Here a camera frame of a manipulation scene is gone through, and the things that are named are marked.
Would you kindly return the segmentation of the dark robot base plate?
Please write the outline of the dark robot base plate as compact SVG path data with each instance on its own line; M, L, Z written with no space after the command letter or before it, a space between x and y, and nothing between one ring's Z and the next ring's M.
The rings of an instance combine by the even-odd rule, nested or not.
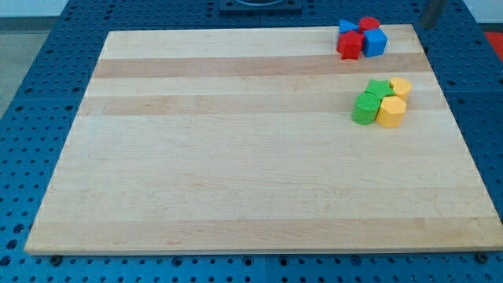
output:
M218 0L220 12L301 11L301 0Z

